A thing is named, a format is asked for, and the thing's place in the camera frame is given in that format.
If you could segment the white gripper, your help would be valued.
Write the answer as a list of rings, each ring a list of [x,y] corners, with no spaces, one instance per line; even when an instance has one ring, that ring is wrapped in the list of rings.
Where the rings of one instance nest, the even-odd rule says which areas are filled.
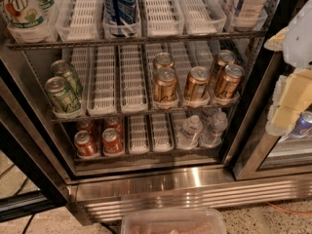
[[[284,61],[295,68],[289,76],[276,82],[265,130],[272,136],[289,133],[312,103],[312,0],[308,0],[290,21],[264,43],[273,52],[283,50]]]

